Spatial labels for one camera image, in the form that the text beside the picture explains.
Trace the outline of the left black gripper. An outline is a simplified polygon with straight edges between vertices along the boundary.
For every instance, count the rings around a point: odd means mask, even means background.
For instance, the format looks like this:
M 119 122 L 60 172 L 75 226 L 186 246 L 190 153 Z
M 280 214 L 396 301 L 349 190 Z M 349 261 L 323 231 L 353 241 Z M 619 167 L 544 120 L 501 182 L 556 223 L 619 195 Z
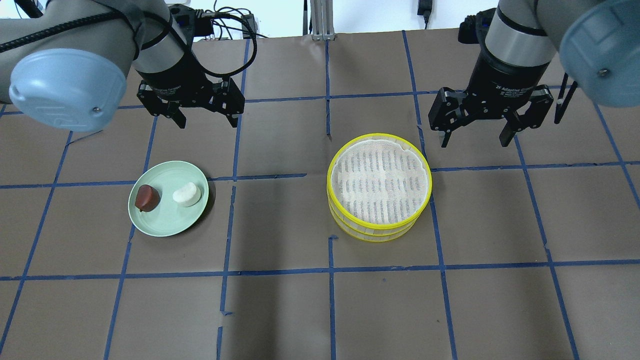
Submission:
M 234 80 L 224 76 L 212 82 L 190 51 L 180 49 L 141 50 L 136 60 L 141 76 L 136 96 L 151 113 L 171 119 L 179 129 L 186 128 L 180 107 L 200 107 L 226 116 L 237 128 L 245 98 Z

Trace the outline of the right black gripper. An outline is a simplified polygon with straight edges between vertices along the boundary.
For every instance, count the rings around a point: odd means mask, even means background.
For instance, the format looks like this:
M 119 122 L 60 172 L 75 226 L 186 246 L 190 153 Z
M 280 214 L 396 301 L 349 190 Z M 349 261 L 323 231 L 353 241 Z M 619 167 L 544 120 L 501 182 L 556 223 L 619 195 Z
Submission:
M 503 148 L 523 129 L 539 128 L 553 101 L 548 86 L 540 84 L 549 64 L 515 66 L 480 54 L 466 88 L 439 89 L 429 110 L 430 129 L 442 133 L 441 148 L 455 130 L 477 120 L 506 120 L 499 134 Z

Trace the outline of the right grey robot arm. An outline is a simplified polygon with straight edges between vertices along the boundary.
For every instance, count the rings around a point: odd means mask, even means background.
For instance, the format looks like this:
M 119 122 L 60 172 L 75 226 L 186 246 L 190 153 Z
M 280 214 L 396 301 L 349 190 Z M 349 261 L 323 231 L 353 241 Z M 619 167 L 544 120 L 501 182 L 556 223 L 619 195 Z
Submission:
M 505 119 L 507 147 L 539 128 L 552 106 L 562 121 L 576 89 L 598 105 L 640 102 L 637 0 L 501 0 L 467 16 L 458 41 L 480 52 L 462 92 L 439 89 L 428 119 L 446 148 L 453 132 L 478 120 Z

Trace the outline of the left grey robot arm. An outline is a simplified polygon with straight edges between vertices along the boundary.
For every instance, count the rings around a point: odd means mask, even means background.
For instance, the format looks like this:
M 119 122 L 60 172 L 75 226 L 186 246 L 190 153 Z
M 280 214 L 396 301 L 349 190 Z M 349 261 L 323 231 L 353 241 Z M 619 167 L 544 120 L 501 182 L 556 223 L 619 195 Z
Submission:
M 206 12 L 162 0 L 48 0 L 38 17 L 1 20 L 1 104 L 70 132 L 98 132 L 114 118 L 130 70 L 151 116 L 186 126 L 182 109 L 205 109 L 238 125 L 246 99 L 233 76 L 197 59 L 210 35 Z

